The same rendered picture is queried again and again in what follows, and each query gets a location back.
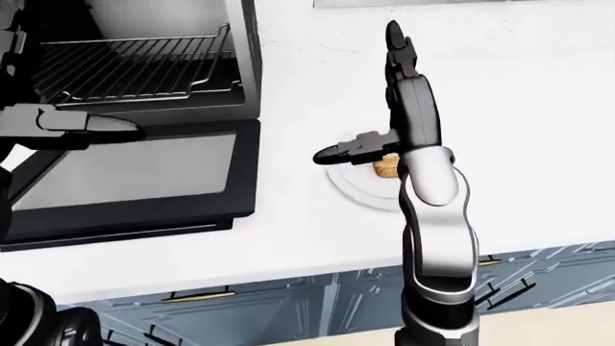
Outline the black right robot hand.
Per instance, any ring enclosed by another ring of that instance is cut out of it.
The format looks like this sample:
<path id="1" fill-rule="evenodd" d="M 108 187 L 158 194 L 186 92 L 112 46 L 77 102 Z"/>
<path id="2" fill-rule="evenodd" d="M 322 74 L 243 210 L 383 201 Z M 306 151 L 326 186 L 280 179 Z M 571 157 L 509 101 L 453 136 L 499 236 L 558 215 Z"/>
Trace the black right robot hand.
<path id="1" fill-rule="evenodd" d="M 317 152 L 319 165 L 380 161 L 414 149 L 442 144 L 439 112 L 427 77 L 416 70 L 418 57 L 410 37 L 395 20 L 385 28 L 387 47 L 384 77 L 385 100 L 390 111 L 389 132 L 368 132 Z"/>

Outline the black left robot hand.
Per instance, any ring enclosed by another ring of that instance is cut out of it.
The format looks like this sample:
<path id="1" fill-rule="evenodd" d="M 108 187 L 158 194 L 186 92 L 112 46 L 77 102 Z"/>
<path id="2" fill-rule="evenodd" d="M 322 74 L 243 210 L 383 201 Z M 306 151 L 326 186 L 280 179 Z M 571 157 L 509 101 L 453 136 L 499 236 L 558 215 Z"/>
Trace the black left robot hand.
<path id="1" fill-rule="evenodd" d="M 143 140 L 135 123 L 43 103 L 34 86 L 42 53 L 32 0 L 0 0 L 0 141 L 35 150 L 82 150 Z"/>

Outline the toasted bread slice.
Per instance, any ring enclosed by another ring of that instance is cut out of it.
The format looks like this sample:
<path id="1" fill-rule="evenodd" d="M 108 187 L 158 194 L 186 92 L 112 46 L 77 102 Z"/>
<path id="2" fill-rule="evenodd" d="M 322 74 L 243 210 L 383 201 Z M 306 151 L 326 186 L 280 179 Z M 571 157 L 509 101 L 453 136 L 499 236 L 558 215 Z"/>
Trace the toasted bread slice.
<path id="1" fill-rule="evenodd" d="M 400 157 L 397 153 L 385 155 L 380 161 L 373 163 L 374 171 L 379 178 L 395 179 L 398 178 L 397 166 Z"/>

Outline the glass toaster oven door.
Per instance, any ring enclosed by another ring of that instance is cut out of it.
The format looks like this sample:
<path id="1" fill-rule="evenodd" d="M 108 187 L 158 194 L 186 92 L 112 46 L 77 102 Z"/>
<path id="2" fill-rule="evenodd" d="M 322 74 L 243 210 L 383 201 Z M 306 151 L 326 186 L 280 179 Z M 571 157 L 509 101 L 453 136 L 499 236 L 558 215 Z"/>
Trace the glass toaster oven door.
<path id="1" fill-rule="evenodd" d="M 229 230 L 255 210 L 259 135 L 258 120 L 233 120 L 35 152 L 12 172 L 0 252 Z"/>

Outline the black toaster oven body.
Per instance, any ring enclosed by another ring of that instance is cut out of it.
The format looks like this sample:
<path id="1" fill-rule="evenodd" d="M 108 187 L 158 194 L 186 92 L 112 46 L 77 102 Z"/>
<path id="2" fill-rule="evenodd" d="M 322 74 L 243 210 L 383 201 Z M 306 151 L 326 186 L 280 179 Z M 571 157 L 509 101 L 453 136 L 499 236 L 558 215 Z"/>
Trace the black toaster oven body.
<path id="1" fill-rule="evenodd" d="M 259 115 L 261 54 L 254 0 L 32 0 L 45 42 L 195 37 L 231 28 L 241 86 L 184 100 L 53 106 L 133 120 L 144 126 L 254 119 Z"/>

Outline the white round plate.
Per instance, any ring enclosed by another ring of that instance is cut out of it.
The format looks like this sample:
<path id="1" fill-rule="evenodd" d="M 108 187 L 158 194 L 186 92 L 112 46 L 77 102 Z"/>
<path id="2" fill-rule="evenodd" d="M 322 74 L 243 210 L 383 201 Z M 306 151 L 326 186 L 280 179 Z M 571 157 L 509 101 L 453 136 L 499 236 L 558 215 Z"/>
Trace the white round plate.
<path id="1" fill-rule="evenodd" d="M 341 195 L 362 207 L 383 212 L 401 212 L 400 180 L 377 175 L 372 162 L 352 165 L 340 163 L 323 166 L 331 184 Z"/>

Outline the blue kitchen cabinet front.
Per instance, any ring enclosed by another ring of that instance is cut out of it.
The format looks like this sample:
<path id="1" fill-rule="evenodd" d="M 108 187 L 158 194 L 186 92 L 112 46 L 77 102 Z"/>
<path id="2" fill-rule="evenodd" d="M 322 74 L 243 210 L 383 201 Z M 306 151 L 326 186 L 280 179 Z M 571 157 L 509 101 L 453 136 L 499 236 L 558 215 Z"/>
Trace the blue kitchen cabinet front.
<path id="1" fill-rule="evenodd" d="M 479 313 L 568 308 L 615 300 L 615 240 L 494 255 L 479 267 Z M 497 287 L 534 273 L 536 287 L 509 309 L 487 311 Z M 88 302 L 107 346 L 259 346 L 402 325 L 401 267 L 229 285 L 235 296 L 162 303 L 170 293 Z M 175 292 L 178 296 L 225 286 Z"/>

